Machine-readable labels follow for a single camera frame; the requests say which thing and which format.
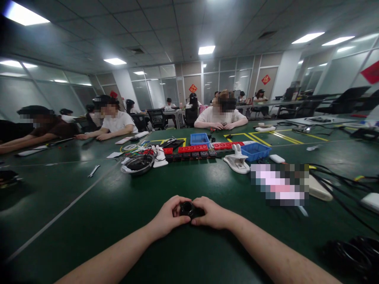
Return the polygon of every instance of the blue plastic basket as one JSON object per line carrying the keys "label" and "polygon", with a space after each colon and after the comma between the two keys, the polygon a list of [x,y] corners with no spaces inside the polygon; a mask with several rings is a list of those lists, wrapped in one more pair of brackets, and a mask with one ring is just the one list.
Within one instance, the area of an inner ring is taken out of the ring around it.
{"label": "blue plastic basket", "polygon": [[261,143],[252,143],[245,146],[241,146],[241,152],[243,155],[248,156],[246,161],[254,162],[259,159],[268,157],[272,149]]}
{"label": "blue plastic basket", "polygon": [[191,134],[191,146],[207,145],[210,148],[208,135],[206,133]]}

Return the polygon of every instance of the hand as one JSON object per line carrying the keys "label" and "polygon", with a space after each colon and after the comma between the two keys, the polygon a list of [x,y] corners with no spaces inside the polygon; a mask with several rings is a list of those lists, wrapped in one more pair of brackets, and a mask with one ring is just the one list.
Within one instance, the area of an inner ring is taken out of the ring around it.
{"label": "hand", "polygon": [[227,125],[224,126],[224,129],[232,130],[234,127],[235,126],[233,123],[228,123]]}
{"label": "hand", "polygon": [[107,134],[100,134],[96,140],[99,140],[99,141],[103,141],[103,140],[107,140],[107,139],[111,139],[113,136],[111,133],[107,133]]}
{"label": "hand", "polygon": [[89,137],[87,134],[78,134],[78,135],[75,135],[75,139],[77,140],[87,140]]}
{"label": "hand", "polygon": [[208,197],[202,196],[196,198],[192,203],[205,211],[205,216],[192,220],[191,224],[195,226],[210,226],[214,229],[227,229],[231,224],[234,213],[226,210]]}
{"label": "hand", "polygon": [[149,232],[155,239],[163,238],[173,228],[191,221],[188,216],[179,216],[180,203],[186,201],[191,201],[191,199],[175,195],[163,204],[158,214],[147,224]]}
{"label": "hand", "polygon": [[216,128],[217,130],[224,129],[224,126],[222,126],[222,124],[219,122],[212,123],[211,127]]}

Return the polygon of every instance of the brown shirt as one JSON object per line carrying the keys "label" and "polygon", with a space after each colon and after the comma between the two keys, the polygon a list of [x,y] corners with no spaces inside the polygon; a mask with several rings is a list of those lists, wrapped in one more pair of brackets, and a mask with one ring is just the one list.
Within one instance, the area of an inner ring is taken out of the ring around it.
{"label": "brown shirt", "polygon": [[78,134],[78,128],[74,123],[67,123],[61,118],[56,117],[53,123],[49,123],[42,127],[35,128],[30,135],[41,137],[47,133],[54,134],[59,138],[71,138]]}

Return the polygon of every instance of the red diamond sign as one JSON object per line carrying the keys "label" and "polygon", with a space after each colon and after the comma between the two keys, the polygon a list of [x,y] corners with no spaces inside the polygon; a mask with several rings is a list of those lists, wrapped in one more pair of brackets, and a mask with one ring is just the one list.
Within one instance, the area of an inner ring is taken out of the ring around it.
{"label": "red diamond sign", "polygon": [[271,78],[270,76],[267,74],[263,79],[262,79],[262,82],[263,82],[263,85],[266,85],[268,82],[270,82]]}

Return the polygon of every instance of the wrench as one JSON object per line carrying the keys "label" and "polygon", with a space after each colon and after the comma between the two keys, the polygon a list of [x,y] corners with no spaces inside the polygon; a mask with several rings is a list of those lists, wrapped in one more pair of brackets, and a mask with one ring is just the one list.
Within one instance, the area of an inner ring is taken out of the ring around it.
{"label": "wrench", "polygon": [[93,175],[94,175],[94,173],[96,172],[96,170],[98,169],[98,167],[100,167],[100,165],[97,165],[95,168],[94,168],[94,170],[91,172],[91,174],[88,176],[89,178],[91,178]]}

